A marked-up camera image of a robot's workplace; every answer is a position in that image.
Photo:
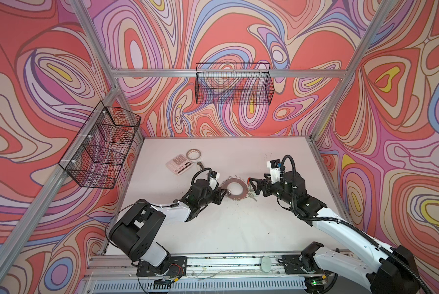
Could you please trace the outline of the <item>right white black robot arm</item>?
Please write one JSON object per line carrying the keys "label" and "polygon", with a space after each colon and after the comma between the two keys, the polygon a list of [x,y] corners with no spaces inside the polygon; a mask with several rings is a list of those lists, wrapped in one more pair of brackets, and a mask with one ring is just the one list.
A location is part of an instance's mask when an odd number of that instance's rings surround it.
{"label": "right white black robot arm", "polygon": [[330,271],[373,294],[416,294],[420,290],[431,293],[419,275],[414,255],[407,248],[393,247],[368,235],[309,195],[306,181],[297,172],[291,155],[271,160],[267,167],[270,171],[262,179],[248,179],[256,195],[275,196],[278,202],[286,203],[285,210],[355,254],[349,257],[313,242],[301,251],[298,264],[303,271]]}

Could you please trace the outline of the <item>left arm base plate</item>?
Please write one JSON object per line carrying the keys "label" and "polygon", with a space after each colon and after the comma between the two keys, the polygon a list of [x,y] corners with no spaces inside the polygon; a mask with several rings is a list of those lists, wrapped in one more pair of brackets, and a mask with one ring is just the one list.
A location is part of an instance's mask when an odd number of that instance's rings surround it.
{"label": "left arm base plate", "polygon": [[159,266],[141,260],[137,266],[136,276],[181,278],[186,274],[188,258],[186,256],[168,256]]}

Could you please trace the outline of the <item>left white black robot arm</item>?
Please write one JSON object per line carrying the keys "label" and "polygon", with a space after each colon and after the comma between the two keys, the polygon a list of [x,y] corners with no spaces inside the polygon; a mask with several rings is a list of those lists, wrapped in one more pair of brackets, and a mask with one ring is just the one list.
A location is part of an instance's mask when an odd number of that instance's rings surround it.
{"label": "left white black robot arm", "polygon": [[107,238],[131,261],[163,267],[170,254],[155,241],[161,227],[197,218],[208,205],[220,205],[226,194],[227,189],[219,185],[219,173],[204,168],[193,176],[190,188],[179,200],[156,205],[140,199],[129,205],[127,212],[111,227]]}

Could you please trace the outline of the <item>metal disc key ring holder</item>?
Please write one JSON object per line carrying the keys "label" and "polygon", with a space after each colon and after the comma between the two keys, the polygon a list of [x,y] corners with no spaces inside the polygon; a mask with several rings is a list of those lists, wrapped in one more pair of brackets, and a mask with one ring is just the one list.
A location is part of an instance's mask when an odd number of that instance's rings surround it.
{"label": "metal disc key ring holder", "polygon": [[220,184],[220,188],[225,189],[227,196],[234,201],[241,201],[247,198],[249,193],[246,181],[240,177],[228,177]]}

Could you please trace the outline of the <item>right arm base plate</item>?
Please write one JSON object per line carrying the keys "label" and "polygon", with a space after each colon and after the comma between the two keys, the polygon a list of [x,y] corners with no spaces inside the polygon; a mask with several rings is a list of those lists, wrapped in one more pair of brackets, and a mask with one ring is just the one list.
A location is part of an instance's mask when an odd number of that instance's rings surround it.
{"label": "right arm base plate", "polygon": [[284,267],[285,274],[333,274],[333,272],[322,270],[316,266],[306,268],[300,258],[300,254],[288,254],[278,258],[277,262]]}

